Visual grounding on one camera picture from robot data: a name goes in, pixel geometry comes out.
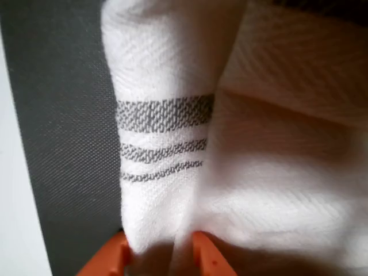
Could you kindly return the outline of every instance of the white towel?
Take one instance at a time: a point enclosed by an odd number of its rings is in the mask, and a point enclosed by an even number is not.
[[[192,275],[195,230],[239,275],[272,270],[243,255],[260,251],[368,275],[367,29],[269,1],[108,0],[102,34],[132,275]]]

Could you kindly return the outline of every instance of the white cloth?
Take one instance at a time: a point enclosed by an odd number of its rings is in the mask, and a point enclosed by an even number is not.
[[[132,274],[188,274],[203,230],[368,275],[367,29],[267,1],[108,0],[102,34]]]

